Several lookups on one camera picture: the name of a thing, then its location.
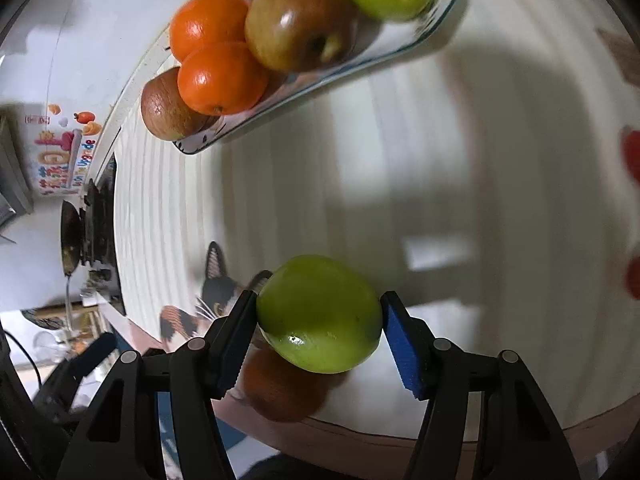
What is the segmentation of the small orange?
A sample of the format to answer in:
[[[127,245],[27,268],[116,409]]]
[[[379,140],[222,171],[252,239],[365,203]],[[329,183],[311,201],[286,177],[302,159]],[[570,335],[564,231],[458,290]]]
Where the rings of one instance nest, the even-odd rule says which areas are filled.
[[[262,97],[270,73],[245,42],[209,44],[191,53],[178,71],[178,90],[186,105],[209,116],[250,110]]]

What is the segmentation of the brown apple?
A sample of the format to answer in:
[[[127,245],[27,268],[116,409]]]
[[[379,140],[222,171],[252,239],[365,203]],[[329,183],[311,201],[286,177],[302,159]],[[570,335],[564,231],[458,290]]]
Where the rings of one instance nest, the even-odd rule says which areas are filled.
[[[358,18],[352,0],[252,0],[245,39],[257,61],[270,70],[309,72],[350,55]]]
[[[210,128],[217,117],[191,110],[180,96],[178,67],[149,80],[143,90],[140,110],[145,127],[163,141],[179,141]]]

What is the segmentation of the black range hood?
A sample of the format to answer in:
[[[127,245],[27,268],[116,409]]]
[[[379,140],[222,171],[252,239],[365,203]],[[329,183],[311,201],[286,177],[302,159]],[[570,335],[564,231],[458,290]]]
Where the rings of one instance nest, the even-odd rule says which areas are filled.
[[[34,198],[12,140],[8,120],[1,118],[1,227],[34,211]]]

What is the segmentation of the oval floral ceramic plate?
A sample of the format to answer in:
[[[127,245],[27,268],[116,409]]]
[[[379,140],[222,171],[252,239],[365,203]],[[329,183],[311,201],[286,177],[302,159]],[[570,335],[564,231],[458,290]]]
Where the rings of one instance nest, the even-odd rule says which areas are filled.
[[[420,47],[439,28],[456,1],[434,0],[425,11],[410,22],[386,22],[381,25],[363,26],[360,29],[357,47],[343,63],[326,70],[287,76],[273,94],[251,110],[222,116],[212,128],[176,141],[174,147],[186,155],[198,154],[226,136],[242,131],[253,122],[314,90]]]

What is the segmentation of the green apple front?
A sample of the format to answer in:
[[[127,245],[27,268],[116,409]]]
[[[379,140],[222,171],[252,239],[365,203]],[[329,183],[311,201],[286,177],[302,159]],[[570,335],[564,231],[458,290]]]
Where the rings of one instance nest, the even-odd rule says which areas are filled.
[[[268,278],[256,301],[258,324],[279,356],[307,372],[341,374],[378,348],[378,295],[343,263],[300,255]]]

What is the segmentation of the cherry tomato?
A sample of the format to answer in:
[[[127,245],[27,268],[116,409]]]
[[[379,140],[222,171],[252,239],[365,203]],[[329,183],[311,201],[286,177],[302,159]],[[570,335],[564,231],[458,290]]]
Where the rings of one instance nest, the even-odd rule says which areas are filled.
[[[632,258],[627,266],[625,285],[629,295],[635,300],[640,299],[640,257]]]
[[[640,183],[640,130],[625,131],[622,139],[623,160],[631,177]]]

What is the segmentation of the colourful wall sticker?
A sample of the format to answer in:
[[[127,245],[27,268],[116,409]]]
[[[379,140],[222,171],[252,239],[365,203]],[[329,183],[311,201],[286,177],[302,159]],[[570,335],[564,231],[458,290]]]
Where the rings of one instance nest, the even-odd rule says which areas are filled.
[[[37,105],[23,114],[20,127],[35,192],[42,197],[78,194],[103,130],[96,114],[58,103]]]

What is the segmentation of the dark red-orange tangerine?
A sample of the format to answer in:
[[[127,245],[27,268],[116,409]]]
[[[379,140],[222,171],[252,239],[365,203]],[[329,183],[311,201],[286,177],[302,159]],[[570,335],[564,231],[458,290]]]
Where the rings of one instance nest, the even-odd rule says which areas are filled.
[[[265,347],[255,350],[244,363],[241,389],[262,417],[272,422],[300,422],[316,414],[347,375],[307,372]]]

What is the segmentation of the black gas stove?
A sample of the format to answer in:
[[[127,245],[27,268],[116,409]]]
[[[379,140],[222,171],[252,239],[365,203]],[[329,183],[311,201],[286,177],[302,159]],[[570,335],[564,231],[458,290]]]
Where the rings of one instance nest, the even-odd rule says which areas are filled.
[[[87,287],[102,295],[121,314],[126,314],[115,246],[114,155],[106,163],[102,176],[91,179],[84,196],[85,248],[82,262],[89,268]]]

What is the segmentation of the small brown card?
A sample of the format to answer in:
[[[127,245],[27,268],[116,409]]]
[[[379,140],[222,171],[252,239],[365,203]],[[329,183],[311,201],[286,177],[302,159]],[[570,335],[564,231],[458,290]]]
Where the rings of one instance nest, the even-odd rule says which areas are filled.
[[[632,86],[640,87],[640,53],[636,45],[626,36],[597,29],[597,34],[608,48],[623,78]]]

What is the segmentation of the large orange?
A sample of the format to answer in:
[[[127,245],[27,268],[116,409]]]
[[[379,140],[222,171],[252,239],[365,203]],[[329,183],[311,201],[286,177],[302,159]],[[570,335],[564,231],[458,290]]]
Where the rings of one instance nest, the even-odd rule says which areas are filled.
[[[169,47],[182,62],[208,44],[244,41],[247,0],[190,0],[169,24]]]

